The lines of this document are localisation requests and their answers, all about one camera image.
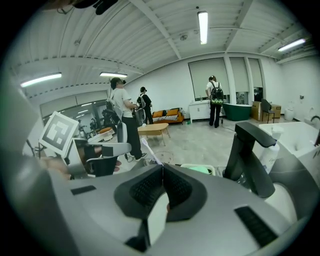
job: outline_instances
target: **fluorescent ceiling light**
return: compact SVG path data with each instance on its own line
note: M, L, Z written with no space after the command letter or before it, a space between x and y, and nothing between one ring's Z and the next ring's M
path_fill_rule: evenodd
M208 13L206 11L198 12L200 27L200 44L205 45L208 37Z
M86 112L86 111L88 111L88 109L87 109L87 110L84 110L84 111L80 111L80 112L78 112L78 114L83 113L83 112Z
M43 81L46 81L46 80L51 80L51 79L60 78L60 77L62 77L62 74L60 72L56 73L56 74L50 74L50 75L42 76L42 77L39 77L39 78L36 78L36 79L32 79L30 81L23 82L21 84L21 87L31 86L31 85L36 84L36 83L40 83L40 82L43 82Z
M100 77L115 77L115 78L126 78L127 74L119 74L119 73L109 73L109 72L101 72Z
M306 40L302 38L302 39L293 41L293 42L291 42L291 43L288 43L288 44L285 45L285 46L280 47L280 48L278 49L278 51L279 51L279 52L283 52L283 51L288 50L288 49L290 49L290 48L292 48L292 47L301 45L301 44L303 44L303 43L305 43L305 42L306 42Z

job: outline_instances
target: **white cabinet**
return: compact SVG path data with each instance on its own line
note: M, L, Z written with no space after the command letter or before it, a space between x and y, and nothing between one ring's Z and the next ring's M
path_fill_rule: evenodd
M209 100L196 101L189 105L190 121L197 119L209 119L210 118L210 103Z

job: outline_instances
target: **white t-shirt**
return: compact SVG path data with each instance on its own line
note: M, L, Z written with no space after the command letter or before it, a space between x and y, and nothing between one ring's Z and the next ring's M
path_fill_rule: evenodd
M213 82L213 84L214 84L214 86L215 86L216 88L219 87L219 82L215 82L215 81L212 81L212 82ZM212 92L212 90L214 89L214 86L212 85L211 82L208 82L208 83L206 84L206 90L209 89L209 95L211 95L211 92Z
M132 111L125 105L125 100L131 100L131 97L125 89L115 88L110 95L110 98L114 101L121 110L122 116L125 118L133 118Z

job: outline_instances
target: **white bathtub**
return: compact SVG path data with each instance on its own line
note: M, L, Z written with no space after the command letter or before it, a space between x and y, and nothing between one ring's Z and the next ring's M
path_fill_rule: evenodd
M272 126L281 127L284 130L278 140L280 151L277 158L295 155L320 188L320 146L314 146L319 131L305 122L260 124L259 128L271 135ZM258 158L262 150L263 148L255 142L253 152Z

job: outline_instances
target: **green bathtub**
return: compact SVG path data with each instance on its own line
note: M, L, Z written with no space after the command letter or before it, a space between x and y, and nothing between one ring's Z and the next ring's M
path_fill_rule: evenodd
M224 109L226 118L231 121L243 121L250 118L250 105L223 103L222 107Z

